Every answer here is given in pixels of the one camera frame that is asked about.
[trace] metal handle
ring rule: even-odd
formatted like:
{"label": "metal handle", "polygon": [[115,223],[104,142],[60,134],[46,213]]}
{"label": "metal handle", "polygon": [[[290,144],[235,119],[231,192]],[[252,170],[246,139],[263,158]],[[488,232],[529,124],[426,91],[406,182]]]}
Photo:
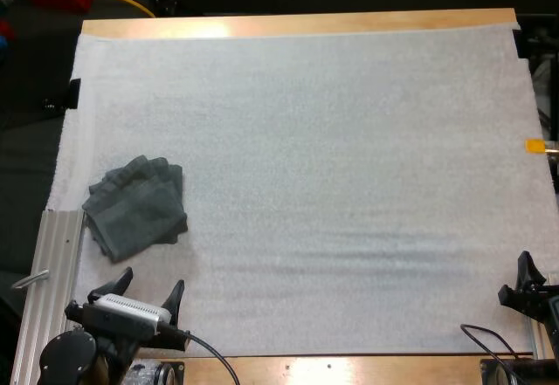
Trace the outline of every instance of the metal handle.
{"label": "metal handle", "polygon": [[22,278],[14,283],[11,288],[16,290],[22,290],[30,286],[31,284],[37,282],[38,280],[43,280],[44,278],[49,278],[49,270],[44,269],[42,272],[37,274],[32,274],[27,276],[26,278]]}

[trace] wooden board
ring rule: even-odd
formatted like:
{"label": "wooden board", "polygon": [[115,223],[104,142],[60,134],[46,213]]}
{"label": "wooden board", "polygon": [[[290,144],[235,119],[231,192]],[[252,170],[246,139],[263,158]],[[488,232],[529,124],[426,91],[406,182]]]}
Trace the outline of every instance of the wooden board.
{"label": "wooden board", "polygon": [[[82,32],[105,38],[231,38],[288,34],[447,29],[513,23],[512,9],[298,16],[94,20]],[[243,385],[480,385],[480,355],[242,357],[229,361]],[[187,385],[230,385],[216,359],[186,358]]]}
{"label": "wooden board", "polygon": [[448,29],[514,22],[516,16],[513,9],[394,11],[298,16],[93,20],[83,23],[82,33],[104,38],[230,38]]}
{"label": "wooden board", "polygon": [[[480,385],[481,356],[241,357],[241,385]],[[184,359],[185,385],[231,385],[216,359]]]}

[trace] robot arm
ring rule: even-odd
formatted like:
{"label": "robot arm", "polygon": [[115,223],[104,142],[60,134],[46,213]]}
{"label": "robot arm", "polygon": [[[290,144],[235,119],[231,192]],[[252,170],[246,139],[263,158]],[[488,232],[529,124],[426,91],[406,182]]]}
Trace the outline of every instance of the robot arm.
{"label": "robot arm", "polygon": [[70,302],[66,317],[82,328],[47,344],[39,360],[39,385],[117,385],[140,347],[184,351],[190,334],[176,326],[184,282],[176,283],[161,306],[153,306],[122,296],[133,276],[128,267],[92,290],[87,303]]}

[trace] gray towel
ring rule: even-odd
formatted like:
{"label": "gray towel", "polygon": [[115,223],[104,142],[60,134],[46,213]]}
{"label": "gray towel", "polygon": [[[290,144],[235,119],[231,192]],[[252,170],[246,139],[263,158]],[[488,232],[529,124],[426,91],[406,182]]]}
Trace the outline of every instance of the gray towel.
{"label": "gray towel", "polygon": [[93,237],[113,262],[151,244],[174,244],[187,230],[183,169],[165,158],[140,155],[108,171],[89,191],[82,207]]}

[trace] white foam sheet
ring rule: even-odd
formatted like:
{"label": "white foam sheet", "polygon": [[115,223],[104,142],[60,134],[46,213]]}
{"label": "white foam sheet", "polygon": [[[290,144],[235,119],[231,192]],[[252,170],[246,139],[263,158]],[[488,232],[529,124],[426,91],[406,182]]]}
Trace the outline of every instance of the white foam sheet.
{"label": "white foam sheet", "polygon": [[[206,40],[82,35],[48,207],[137,155],[184,168],[189,232],[112,265],[88,233],[75,296],[186,281],[180,326],[227,355],[530,350],[499,306],[516,259],[557,267],[557,210],[511,25]],[[194,355],[205,354],[192,347]]]}

